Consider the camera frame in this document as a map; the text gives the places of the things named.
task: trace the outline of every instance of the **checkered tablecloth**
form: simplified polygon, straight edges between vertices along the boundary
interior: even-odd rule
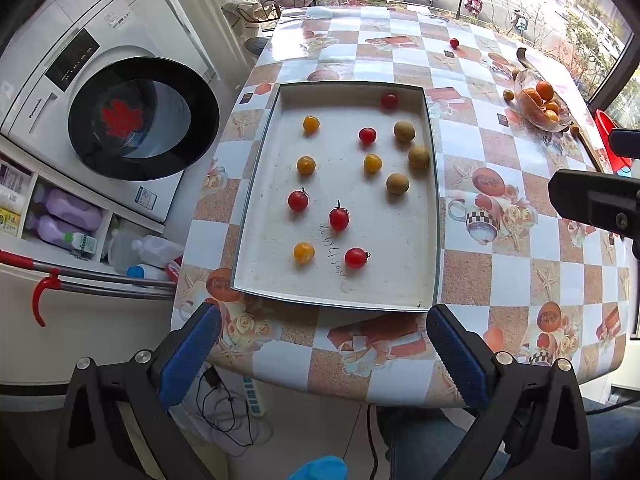
[[[620,365],[628,329],[626,248],[558,217],[547,184],[592,170],[569,134],[506,107],[519,46],[491,30],[383,7],[283,14],[251,72],[210,165],[184,254],[173,328],[212,298],[223,314],[209,360],[297,390],[380,404],[462,404],[426,336],[424,314],[300,306],[229,287],[242,210],[280,83],[397,82],[424,88],[440,183],[439,300],[494,350],[580,382]],[[458,49],[450,38],[460,41]]]

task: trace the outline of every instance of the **curtain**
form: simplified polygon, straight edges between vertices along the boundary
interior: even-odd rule
[[[255,61],[238,43],[221,7],[233,0],[178,0],[216,73],[231,88],[241,88]]]

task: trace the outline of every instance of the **tray rim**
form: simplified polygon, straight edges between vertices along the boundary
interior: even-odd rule
[[[431,153],[433,154],[432,159],[431,159],[431,165],[433,167],[433,179],[434,179],[434,187],[435,187],[435,195],[436,195],[436,211],[438,212],[438,214],[436,215],[436,250],[435,250],[435,282],[434,282],[434,286],[433,286],[433,298],[431,300],[431,305],[418,305],[415,307],[408,307],[408,306],[391,306],[391,305],[377,305],[377,306],[366,306],[366,304],[343,304],[343,305],[338,305],[335,303],[323,303],[320,299],[318,299],[318,301],[303,301],[303,300],[297,300],[297,299],[283,299],[283,295],[279,294],[279,295],[275,295],[275,294],[268,294],[266,292],[261,291],[260,293],[257,293],[256,290],[254,288],[247,288],[247,287],[241,287],[241,286],[235,286],[234,282],[236,280],[236,268],[238,266],[238,256],[240,253],[240,245],[242,243],[242,234],[244,233],[244,221],[246,219],[246,214],[247,211],[249,209],[249,201],[251,199],[251,193],[252,190],[254,188],[254,181],[255,181],[255,175],[258,171],[258,164],[260,162],[260,157],[262,155],[262,149],[264,147],[264,141],[266,139],[267,136],[267,130],[269,129],[269,126],[271,124],[271,120],[273,119],[273,114],[275,112],[276,109],[276,104],[278,102],[278,100],[280,99],[280,93],[282,91],[283,88],[288,89],[288,88],[292,88],[295,86],[309,86],[309,85],[313,85],[313,86],[332,86],[332,85],[345,85],[345,86],[374,86],[374,87],[379,87],[379,88],[403,88],[405,90],[409,90],[409,91],[419,91],[420,95],[422,96],[422,102],[424,104],[424,110],[426,112],[426,121],[429,127],[429,131],[430,131],[430,144],[431,144]],[[356,310],[378,310],[378,311],[383,311],[383,312],[426,312],[427,310],[429,310],[433,305],[438,303],[438,295],[440,292],[440,256],[442,254],[442,247],[440,246],[440,238],[441,238],[441,225],[440,225],[440,185],[438,182],[438,167],[436,164],[436,149],[435,149],[435,143],[433,142],[433,127],[431,125],[431,115],[429,114],[429,105],[427,103],[427,95],[424,92],[424,88],[421,86],[416,86],[416,85],[407,85],[407,84],[402,84],[402,83],[392,83],[392,82],[385,82],[385,81],[357,81],[357,80],[331,80],[331,81],[294,81],[294,82],[287,82],[287,83],[280,83],[278,85],[278,89],[276,91],[276,96],[273,99],[273,105],[271,106],[271,110],[269,111],[269,115],[267,117],[267,120],[264,123],[264,128],[261,130],[262,133],[262,137],[260,138],[260,146],[258,147],[258,153],[255,157],[255,164],[254,164],[254,169],[252,171],[251,174],[251,179],[249,180],[249,187],[247,189],[247,193],[246,193],[246,200],[244,202],[244,207],[242,208],[242,219],[240,222],[240,231],[238,233],[238,242],[236,243],[236,254],[234,256],[234,262],[233,262],[233,266],[231,269],[231,279],[230,279],[230,283],[229,286],[230,288],[232,288],[233,290],[236,290],[238,292],[242,292],[245,294],[253,294],[254,296],[258,296],[260,298],[269,298],[271,300],[280,300],[280,301],[286,301],[288,303],[296,303],[296,304],[302,304],[302,305],[314,305],[314,306],[325,306],[325,307],[331,307],[331,308],[352,308],[352,309],[356,309]]]

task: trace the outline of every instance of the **washing machine door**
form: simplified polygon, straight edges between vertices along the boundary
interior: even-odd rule
[[[192,69],[158,57],[131,57],[82,85],[69,110],[68,133],[95,172],[155,180],[198,160],[219,122],[213,92]]]

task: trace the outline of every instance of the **glass bowl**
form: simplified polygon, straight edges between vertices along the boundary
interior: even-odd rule
[[[560,113],[558,114],[558,122],[552,121],[546,115],[544,110],[538,107],[536,102],[523,90],[527,88],[536,88],[536,85],[544,79],[535,70],[528,68],[520,70],[520,73],[516,77],[513,92],[515,94],[514,103],[517,111],[530,123],[539,127],[546,132],[560,132],[564,130],[569,124],[571,124],[571,112],[566,103],[556,93],[554,94],[553,101],[558,104]]]

